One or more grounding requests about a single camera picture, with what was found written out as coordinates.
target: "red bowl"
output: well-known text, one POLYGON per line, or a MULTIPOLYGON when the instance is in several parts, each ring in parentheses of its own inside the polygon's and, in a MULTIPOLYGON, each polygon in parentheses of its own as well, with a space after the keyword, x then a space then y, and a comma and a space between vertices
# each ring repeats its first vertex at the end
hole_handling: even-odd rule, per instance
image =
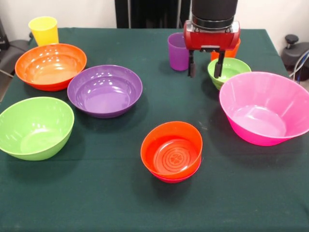
POLYGON ((198 171, 199 167, 201 166, 201 163, 202 163, 202 160, 199 162, 199 165, 198 165, 197 169, 192 174, 190 174, 187 177, 181 178, 181 179, 168 179, 168 178, 164 178, 164 177, 158 176, 158 175, 156 175, 154 173, 152 173, 152 175, 154 175, 156 178, 158 178, 159 180, 161 180, 161 181, 163 181, 165 183, 176 184, 176 183, 182 182, 182 181, 184 181, 186 179, 189 179, 191 176, 193 176, 198 171))
POLYGON ((190 176, 199 166, 203 140, 189 123, 172 121, 154 128, 145 137, 140 156, 145 167, 166 179, 190 176))

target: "purple cup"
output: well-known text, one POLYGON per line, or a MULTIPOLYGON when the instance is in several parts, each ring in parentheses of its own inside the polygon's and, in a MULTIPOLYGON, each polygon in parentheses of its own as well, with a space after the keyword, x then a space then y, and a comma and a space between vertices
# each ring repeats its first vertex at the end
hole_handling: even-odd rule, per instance
POLYGON ((142 82, 131 70, 117 65, 100 65, 76 75, 68 86, 75 107, 98 118, 117 117, 140 98, 142 82))
POLYGON ((185 46, 183 32, 171 34, 168 38, 169 64, 172 69, 185 71, 189 67, 189 51, 185 46))

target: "pink bowl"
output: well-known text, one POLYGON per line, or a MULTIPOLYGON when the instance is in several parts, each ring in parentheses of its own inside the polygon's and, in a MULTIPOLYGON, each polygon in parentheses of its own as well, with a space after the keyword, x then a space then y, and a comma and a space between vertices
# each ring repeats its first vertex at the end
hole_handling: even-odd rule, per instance
POLYGON ((233 130, 249 143, 271 146, 309 131, 309 93, 284 76, 238 74, 219 98, 233 130))
POLYGON ((164 177, 161 177, 153 172, 151 172, 152 175, 154 175, 156 178, 158 178, 159 180, 165 182, 165 183, 169 183, 169 184, 176 184, 176 183, 179 183, 179 182, 182 182, 186 179, 189 179, 191 176, 193 176, 199 169, 199 167, 201 166, 201 163, 202 163, 202 160, 199 162, 199 165, 197 167, 197 169, 190 175, 184 177, 184 178, 181 178, 181 179, 168 179, 168 178, 164 178, 164 177))

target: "table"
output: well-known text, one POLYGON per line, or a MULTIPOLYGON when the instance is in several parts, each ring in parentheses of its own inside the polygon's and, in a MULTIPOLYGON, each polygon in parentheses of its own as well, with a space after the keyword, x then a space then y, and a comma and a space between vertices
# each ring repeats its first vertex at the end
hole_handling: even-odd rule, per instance
MULTIPOLYGON (((45 161, 0 154, 0 230, 31 232, 309 231, 309 135, 273 147, 241 140, 208 77, 210 55, 196 52, 197 74, 169 67, 167 37, 177 29, 59 29, 61 43, 83 49, 87 67, 125 66, 143 82, 128 113, 96 119, 73 106, 68 143, 45 161), (146 170, 140 146, 155 126, 186 121, 202 134, 203 161, 170 185, 146 170)), ((265 30, 243 29, 238 58, 253 71, 286 75, 265 30)), ((0 112, 25 98, 53 96, 14 78, 0 112)))

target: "small green bowl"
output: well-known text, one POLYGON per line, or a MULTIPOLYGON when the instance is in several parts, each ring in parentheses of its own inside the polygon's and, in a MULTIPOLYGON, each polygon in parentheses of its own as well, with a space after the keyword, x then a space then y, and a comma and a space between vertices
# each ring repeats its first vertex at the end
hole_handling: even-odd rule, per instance
POLYGON ((66 144, 74 113, 64 101, 36 97, 19 101, 0 114, 0 149, 22 160, 44 160, 66 144))
POLYGON ((240 73, 251 72, 250 67, 245 62, 235 58, 224 58, 222 75, 218 78, 214 78, 214 67, 217 62, 218 59, 214 59, 212 62, 209 63, 208 73, 214 86, 216 86, 218 90, 220 90, 221 86, 231 77, 240 73))

